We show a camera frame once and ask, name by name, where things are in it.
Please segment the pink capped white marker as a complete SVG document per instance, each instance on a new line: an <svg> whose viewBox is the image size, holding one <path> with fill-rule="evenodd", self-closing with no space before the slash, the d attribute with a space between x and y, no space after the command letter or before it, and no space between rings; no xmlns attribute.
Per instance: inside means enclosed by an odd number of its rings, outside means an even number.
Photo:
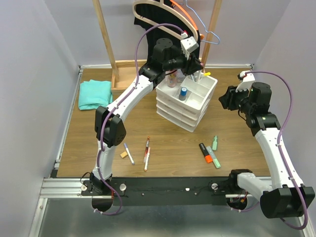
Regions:
<svg viewBox="0 0 316 237"><path fill-rule="evenodd" d="M200 78L201 78L201 74L202 74L202 71L204 69L204 64L201 63L201 69L199 71L197 71L197 75L196 75L196 82L199 82Z"/></svg>

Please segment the yellow capped white marker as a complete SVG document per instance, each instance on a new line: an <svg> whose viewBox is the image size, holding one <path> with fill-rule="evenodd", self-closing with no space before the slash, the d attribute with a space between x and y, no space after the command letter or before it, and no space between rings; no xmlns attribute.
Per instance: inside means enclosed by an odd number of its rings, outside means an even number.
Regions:
<svg viewBox="0 0 316 237"><path fill-rule="evenodd" d="M207 73L200 72L198 77L197 77L197 82L200 81L203 77L207 77L207 76L210 76L210 75L211 75L211 72L207 72Z"/></svg>

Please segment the clear round clip jar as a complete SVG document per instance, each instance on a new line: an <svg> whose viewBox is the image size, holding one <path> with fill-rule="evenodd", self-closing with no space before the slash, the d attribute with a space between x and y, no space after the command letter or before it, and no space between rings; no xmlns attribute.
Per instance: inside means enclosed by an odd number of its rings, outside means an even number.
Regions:
<svg viewBox="0 0 316 237"><path fill-rule="evenodd" d="M178 82L178 83L182 83L183 80L186 78L186 76L182 73L181 70L178 70L178 71L176 72L176 78L177 78L177 82Z"/></svg>

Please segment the pink capped clear bottle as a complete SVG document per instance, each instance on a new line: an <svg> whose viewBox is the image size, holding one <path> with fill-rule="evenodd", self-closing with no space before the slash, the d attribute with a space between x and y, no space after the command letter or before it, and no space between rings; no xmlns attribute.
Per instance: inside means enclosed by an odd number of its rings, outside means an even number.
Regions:
<svg viewBox="0 0 316 237"><path fill-rule="evenodd" d="M166 83L169 87L175 87L178 83L177 70L172 71L166 75Z"/></svg>

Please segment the blue grey glue stick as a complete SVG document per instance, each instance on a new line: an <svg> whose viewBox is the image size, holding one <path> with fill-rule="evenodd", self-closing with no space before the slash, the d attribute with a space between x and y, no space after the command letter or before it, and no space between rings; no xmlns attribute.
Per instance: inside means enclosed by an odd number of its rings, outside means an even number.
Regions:
<svg viewBox="0 0 316 237"><path fill-rule="evenodd" d="M186 87L181 87L180 93L179 93L179 100L180 101L185 101L187 97L187 88Z"/></svg>

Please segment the red clear pen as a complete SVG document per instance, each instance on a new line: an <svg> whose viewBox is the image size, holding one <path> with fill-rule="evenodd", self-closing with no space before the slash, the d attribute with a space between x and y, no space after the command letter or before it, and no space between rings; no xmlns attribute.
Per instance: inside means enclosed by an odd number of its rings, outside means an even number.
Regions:
<svg viewBox="0 0 316 237"><path fill-rule="evenodd" d="M147 157L147 153L148 153L148 149L149 149L149 143L150 143L150 137L148 136L147 137L147 141L146 141L146 147L145 147L143 163L146 162L146 157Z"/></svg>

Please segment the peach capped white marker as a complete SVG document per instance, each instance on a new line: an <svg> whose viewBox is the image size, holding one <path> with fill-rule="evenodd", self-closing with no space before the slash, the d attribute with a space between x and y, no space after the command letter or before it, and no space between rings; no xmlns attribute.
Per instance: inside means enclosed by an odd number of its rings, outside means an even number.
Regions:
<svg viewBox="0 0 316 237"><path fill-rule="evenodd" d="M150 151L151 151L151 147L148 147L148 151L147 151L147 155L146 155L146 159L145 159L145 166L144 166L145 172L148 170Z"/></svg>

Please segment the blue capped white marker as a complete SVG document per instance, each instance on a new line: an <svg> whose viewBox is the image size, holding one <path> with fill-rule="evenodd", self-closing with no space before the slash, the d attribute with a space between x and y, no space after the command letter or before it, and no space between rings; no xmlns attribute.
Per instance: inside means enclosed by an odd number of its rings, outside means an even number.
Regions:
<svg viewBox="0 0 316 237"><path fill-rule="evenodd" d="M133 157L132 157L132 155L130 153L130 150L128 148L128 145L126 143L124 143L124 148L125 148L125 151L127 152L127 155L128 155L128 157L130 159L131 164L134 165L135 161L134 161L134 159L133 159Z"/></svg>

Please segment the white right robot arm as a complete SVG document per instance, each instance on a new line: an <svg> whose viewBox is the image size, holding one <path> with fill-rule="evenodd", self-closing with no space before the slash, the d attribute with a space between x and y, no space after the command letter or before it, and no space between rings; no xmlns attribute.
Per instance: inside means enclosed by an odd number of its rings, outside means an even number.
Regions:
<svg viewBox="0 0 316 237"><path fill-rule="evenodd" d="M229 86L219 98L224 109L245 114L245 121L259 143L271 175L271 186L264 184L248 169L232 170L227 181L234 194L245 190L256 198L267 218L301 217L304 208L315 198L312 187L306 187L297 175L287 151L280 147L281 126L276 115L269 112L272 91L268 84L255 82L249 89Z"/></svg>

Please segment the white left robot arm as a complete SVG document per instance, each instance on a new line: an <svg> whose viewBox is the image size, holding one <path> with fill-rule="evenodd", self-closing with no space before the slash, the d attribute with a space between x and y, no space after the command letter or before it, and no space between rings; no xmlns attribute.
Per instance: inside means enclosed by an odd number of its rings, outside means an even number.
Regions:
<svg viewBox="0 0 316 237"><path fill-rule="evenodd" d="M98 154L89 178L97 194L104 195L111 191L109 180L112 176L115 149L126 136L123 122L128 114L145 95L164 80L167 72L181 70L188 76L201 70L202 64L194 54L197 48L198 43L194 37L180 40L180 46L175 46L168 38L158 39L149 60L137 69L131 85L114 102L97 108L95 131Z"/></svg>

